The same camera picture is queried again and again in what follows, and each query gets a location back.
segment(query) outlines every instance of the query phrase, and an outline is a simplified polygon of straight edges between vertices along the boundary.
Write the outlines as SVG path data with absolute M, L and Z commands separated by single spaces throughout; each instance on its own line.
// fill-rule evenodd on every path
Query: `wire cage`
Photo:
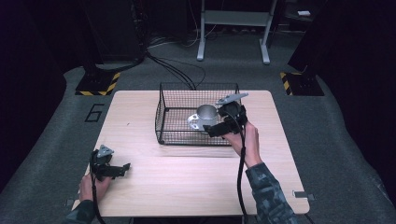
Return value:
M 210 137 L 208 133 L 194 130 L 187 122 L 200 105 L 216 105 L 216 102 L 229 95 L 239 93 L 236 83 L 186 83 L 164 82 L 160 84 L 160 102 L 155 118 L 155 133 L 162 145 L 183 146 L 229 146 L 221 137 Z

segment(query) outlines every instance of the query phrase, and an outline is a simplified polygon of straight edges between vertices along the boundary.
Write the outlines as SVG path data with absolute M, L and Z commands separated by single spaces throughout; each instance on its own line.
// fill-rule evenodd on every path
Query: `gray carpet floor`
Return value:
M 269 49 L 271 64 L 261 59 L 257 35 L 218 36 L 206 41 L 205 60 L 196 61 L 198 43 L 153 47 L 156 57 L 191 63 L 205 69 L 204 82 L 235 82 L 241 90 L 267 90 L 273 94 L 304 189 L 315 196 L 308 215 L 315 223 L 396 223 L 395 207 L 387 199 L 381 180 L 349 136 L 338 104 L 318 78 L 325 96 L 288 96 L 279 73 L 287 66 L 301 36 L 276 34 Z M 169 61 L 192 80 L 201 69 Z M 123 64 L 106 64 L 105 68 Z M 82 68 L 64 74 L 64 98 L 31 153 L 0 195 L 0 223 L 60 223 L 76 199 L 78 183 L 88 164 L 113 94 L 78 96 L 75 87 Z M 115 91 L 158 90 L 161 82 L 178 81 L 163 67 L 146 59 L 121 72 Z M 84 122 L 94 104 L 103 104 L 98 122 Z M 127 224 L 128 217 L 106 217 L 107 223 Z M 299 216 L 301 223 L 309 223 Z

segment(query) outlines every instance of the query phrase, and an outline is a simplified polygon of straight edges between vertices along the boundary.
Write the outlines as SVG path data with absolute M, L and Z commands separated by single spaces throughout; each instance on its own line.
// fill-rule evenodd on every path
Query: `person's right hand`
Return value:
M 102 181 L 96 180 L 96 198 L 97 201 L 101 201 L 105 196 L 108 186 L 111 183 L 111 177 L 105 177 Z M 84 175 L 81 178 L 81 182 L 79 183 L 79 201 L 82 202 L 84 200 L 93 201 L 92 196 L 92 180 L 91 174 Z
M 260 157 L 260 143 L 259 143 L 259 131 L 251 124 L 249 121 L 245 125 L 245 165 L 250 168 L 258 163 L 262 163 L 262 158 Z M 228 140 L 235 150 L 235 152 L 241 156 L 242 150 L 242 138 L 240 133 L 227 133 L 222 136 Z

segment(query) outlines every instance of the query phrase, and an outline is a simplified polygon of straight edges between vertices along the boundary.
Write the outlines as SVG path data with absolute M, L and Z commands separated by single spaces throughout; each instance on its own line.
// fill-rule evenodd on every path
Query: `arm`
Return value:
M 98 202 L 105 196 L 110 182 L 110 177 L 106 177 L 103 181 L 95 181 Z M 65 217 L 63 224 L 90 224 L 95 218 L 90 174 L 84 175 L 79 183 L 79 201 L 81 203 Z
M 223 137 L 230 142 L 240 156 L 242 148 L 240 134 L 227 133 Z M 245 145 L 246 174 L 256 201 L 259 221 L 262 223 L 297 223 L 297 218 L 286 202 L 279 182 L 262 162 L 259 132 L 250 122 L 247 122 L 245 126 Z
M 263 223 L 297 223 L 293 210 L 286 202 L 279 182 L 265 163 L 256 164 L 246 171 L 256 201 L 258 219 Z

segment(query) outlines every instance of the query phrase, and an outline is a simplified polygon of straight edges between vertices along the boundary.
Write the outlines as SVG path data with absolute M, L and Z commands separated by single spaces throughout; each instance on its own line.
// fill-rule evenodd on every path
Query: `white rack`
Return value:
M 275 6 L 276 0 L 272 0 L 269 12 L 205 10 L 205 0 L 202 0 L 201 40 L 199 43 L 197 60 L 202 61 L 204 59 L 206 24 L 247 25 L 265 27 L 264 35 L 260 39 L 260 48 L 262 50 L 262 61 L 264 64 L 269 64 L 270 57 L 268 55 L 266 42 L 271 28 L 272 19 L 274 17 Z

